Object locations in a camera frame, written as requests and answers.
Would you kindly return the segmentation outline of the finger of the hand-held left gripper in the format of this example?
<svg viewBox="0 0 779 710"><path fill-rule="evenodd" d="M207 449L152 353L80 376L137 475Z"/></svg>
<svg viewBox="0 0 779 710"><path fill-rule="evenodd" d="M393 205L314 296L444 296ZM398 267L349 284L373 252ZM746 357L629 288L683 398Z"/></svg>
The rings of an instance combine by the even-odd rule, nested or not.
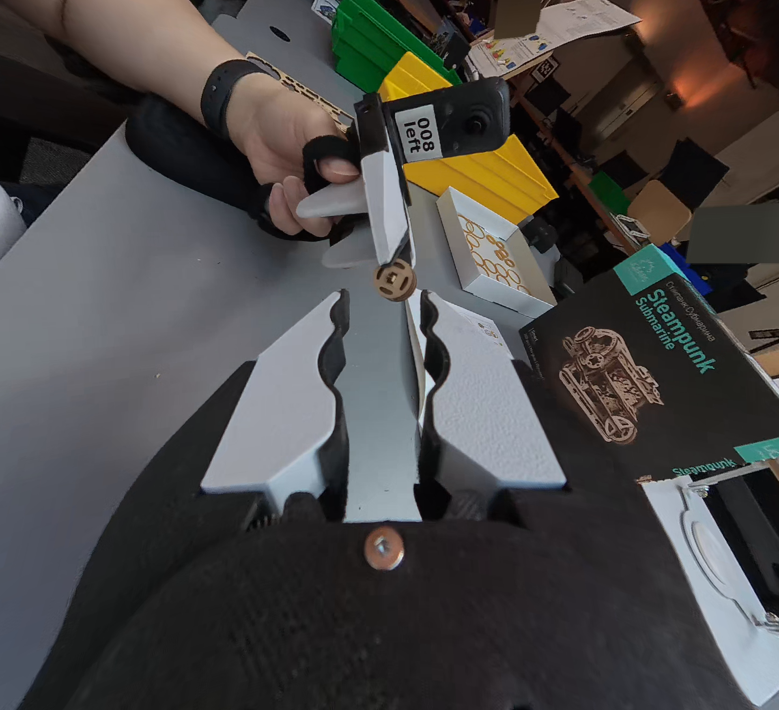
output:
<svg viewBox="0 0 779 710"><path fill-rule="evenodd" d="M408 189L408 184L405 177L404 169L401 164L397 164L397 173L398 173L399 188L404 200L404 212L405 212L406 224L407 224L405 243L402 246L402 248L399 249L397 255L400 257L400 259L402 259L404 262L406 262L410 267L412 267L415 270L416 252L414 246L413 229L411 225L411 214L409 212L409 208L411 207L412 204L411 193Z"/></svg>
<svg viewBox="0 0 779 710"><path fill-rule="evenodd" d="M389 265L399 257L407 232L393 151L367 154L361 160L361 169L376 262Z"/></svg>

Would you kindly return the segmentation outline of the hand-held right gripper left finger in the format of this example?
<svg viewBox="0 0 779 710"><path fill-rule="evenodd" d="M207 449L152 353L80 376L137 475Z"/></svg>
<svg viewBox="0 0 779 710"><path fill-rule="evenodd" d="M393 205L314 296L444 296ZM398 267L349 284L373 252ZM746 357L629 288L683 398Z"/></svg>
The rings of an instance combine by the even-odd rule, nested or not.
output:
<svg viewBox="0 0 779 710"><path fill-rule="evenodd" d="M328 295L256 359L200 483L204 493L260 492L274 514L310 493L344 518L349 442L335 382L345 366L346 289Z"/></svg>

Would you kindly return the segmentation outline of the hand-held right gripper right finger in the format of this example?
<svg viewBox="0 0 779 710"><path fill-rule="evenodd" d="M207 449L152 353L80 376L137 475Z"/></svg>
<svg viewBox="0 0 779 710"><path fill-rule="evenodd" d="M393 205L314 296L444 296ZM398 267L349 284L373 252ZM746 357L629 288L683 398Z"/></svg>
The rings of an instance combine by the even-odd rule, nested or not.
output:
<svg viewBox="0 0 779 710"><path fill-rule="evenodd" d="M423 521L517 520L520 498L566 493L566 474L522 383L518 363L423 290L426 398L418 450Z"/></svg>

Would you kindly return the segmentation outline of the round wooden disc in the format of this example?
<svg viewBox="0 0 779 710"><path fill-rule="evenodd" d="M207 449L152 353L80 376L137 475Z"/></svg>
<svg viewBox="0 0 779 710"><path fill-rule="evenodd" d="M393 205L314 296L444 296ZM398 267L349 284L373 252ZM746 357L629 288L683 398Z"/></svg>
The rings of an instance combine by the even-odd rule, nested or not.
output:
<svg viewBox="0 0 779 710"><path fill-rule="evenodd" d="M408 300L417 289L417 277L410 263L396 258L386 266L378 266L373 277L379 295L392 302Z"/></svg>

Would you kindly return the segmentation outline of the person's left forearm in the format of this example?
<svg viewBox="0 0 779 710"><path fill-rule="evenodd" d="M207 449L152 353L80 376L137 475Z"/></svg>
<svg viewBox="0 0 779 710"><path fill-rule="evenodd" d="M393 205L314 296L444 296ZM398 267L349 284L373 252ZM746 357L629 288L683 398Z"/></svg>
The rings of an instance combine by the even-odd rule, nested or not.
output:
<svg viewBox="0 0 779 710"><path fill-rule="evenodd" d="M237 58L189 0L2 0L112 79L151 92L202 121L202 90Z"/></svg>

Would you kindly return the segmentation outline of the black model kit box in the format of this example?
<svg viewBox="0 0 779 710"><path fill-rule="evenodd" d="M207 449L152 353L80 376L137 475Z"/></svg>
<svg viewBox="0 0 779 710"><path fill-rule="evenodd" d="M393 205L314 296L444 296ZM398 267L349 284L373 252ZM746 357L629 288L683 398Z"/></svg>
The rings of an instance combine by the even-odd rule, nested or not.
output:
<svg viewBox="0 0 779 710"><path fill-rule="evenodd" d="M520 336L540 380L638 481L777 460L777 387L653 245Z"/></svg>

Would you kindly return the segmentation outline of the person's left hand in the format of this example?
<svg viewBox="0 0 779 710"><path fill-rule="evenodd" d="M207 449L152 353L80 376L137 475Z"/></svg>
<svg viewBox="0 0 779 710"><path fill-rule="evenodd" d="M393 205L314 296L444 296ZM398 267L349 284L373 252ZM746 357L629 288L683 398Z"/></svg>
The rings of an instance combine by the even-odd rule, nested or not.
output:
<svg viewBox="0 0 779 710"><path fill-rule="evenodd" d="M333 119L317 103L257 73L237 82L226 123L258 182L271 184L266 208L272 224L288 235L306 231L326 236L333 218L300 218L297 208L308 196L303 182L304 147L323 136L345 140Z"/></svg>

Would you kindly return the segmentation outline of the yellow plastic storage bin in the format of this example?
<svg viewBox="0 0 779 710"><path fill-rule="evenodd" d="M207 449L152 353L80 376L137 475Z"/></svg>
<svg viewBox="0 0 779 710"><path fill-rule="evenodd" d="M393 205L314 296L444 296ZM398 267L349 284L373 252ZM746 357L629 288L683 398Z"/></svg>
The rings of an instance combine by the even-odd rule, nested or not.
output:
<svg viewBox="0 0 779 710"><path fill-rule="evenodd" d="M449 81L408 51L378 92L389 102L449 87ZM408 163L404 173L407 181L437 196L454 188L516 225L559 197L516 135L496 151Z"/></svg>

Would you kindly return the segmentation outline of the printed paper sheet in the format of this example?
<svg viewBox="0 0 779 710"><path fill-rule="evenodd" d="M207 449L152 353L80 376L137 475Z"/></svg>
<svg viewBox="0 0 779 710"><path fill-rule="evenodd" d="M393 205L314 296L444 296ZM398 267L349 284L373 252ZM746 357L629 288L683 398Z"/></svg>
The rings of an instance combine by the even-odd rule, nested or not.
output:
<svg viewBox="0 0 779 710"><path fill-rule="evenodd" d="M473 78L510 79L545 61L553 50L538 34L503 40L490 37L475 42L463 64Z"/></svg>
<svg viewBox="0 0 779 710"><path fill-rule="evenodd" d="M573 0L542 8L536 34L539 49L552 51L582 38L609 34L640 22L640 17L609 0Z"/></svg>

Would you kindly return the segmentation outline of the white box of wooden rings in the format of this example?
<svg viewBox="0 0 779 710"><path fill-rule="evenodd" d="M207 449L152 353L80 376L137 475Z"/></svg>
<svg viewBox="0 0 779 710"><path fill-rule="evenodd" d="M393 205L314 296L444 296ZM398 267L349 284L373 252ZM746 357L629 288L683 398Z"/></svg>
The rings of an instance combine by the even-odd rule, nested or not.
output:
<svg viewBox="0 0 779 710"><path fill-rule="evenodd" d="M464 291L531 319L556 306L517 225L452 187L436 206Z"/></svg>

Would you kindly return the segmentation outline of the green plastic storage bin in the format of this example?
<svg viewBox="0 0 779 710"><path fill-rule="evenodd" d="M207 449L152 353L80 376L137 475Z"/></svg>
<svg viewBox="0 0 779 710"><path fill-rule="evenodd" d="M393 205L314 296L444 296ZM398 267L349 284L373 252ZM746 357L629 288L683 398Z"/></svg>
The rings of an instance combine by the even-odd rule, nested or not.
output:
<svg viewBox="0 0 779 710"><path fill-rule="evenodd" d="M440 56L375 0L341 0L332 25L336 72L366 93L377 92L406 52L454 86L462 83Z"/></svg>

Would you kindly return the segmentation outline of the laser-cut plywood sheet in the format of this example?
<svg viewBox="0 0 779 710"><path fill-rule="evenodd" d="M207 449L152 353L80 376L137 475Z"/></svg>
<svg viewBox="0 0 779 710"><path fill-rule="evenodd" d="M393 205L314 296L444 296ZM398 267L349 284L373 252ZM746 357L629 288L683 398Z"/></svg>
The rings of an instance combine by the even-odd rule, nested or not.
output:
<svg viewBox="0 0 779 710"><path fill-rule="evenodd" d="M262 72L275 78L286 89L297 92L306 99L317 103L325 112L328 113L341 133L346 134L355 123L355 117L352 114L346 112L336 104L331 103L326 98L319 95L316 91L297 81L297 79L293 78L291 75L287 74L285 71L281 70L274 64L268 62L266 59L252 52L247 53L245 59L258 66Z"/></svg>

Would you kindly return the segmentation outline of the small green bin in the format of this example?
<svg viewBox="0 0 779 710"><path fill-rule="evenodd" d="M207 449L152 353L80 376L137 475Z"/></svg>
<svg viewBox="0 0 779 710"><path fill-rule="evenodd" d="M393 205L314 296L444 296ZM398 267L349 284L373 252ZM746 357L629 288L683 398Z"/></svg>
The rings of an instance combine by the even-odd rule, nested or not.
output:
<svg viewBox="0 0 779 710"><path fill-rule="evenodd" d="M601 170L592 177L589 189L610 213L623 216L628 214L630 200L619 183L605 171Z"/></svg>

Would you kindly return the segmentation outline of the tan chair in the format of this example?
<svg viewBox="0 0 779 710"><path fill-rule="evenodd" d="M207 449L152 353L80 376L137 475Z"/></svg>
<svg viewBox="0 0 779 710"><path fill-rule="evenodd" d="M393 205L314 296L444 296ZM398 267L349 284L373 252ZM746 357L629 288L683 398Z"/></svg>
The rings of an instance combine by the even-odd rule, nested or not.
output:
<svg viewBox="0 0 779 710"><path fill-rule="evenodd" d="M647 182L626 215L646 229L657 247L670 242L693 218L693 212L657 179Z"/></svg>

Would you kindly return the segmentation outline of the black chair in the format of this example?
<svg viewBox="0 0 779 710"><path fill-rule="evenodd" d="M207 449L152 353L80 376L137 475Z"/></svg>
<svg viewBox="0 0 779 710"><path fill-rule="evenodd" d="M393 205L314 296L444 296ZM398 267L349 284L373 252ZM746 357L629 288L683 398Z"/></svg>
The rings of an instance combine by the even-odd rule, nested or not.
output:
<svg viewBox="0 0 779 710"><path fill-rule="evenodd" d="M729 171L691 139L678 140L658 180L691 211L699 208Z"/></svg>

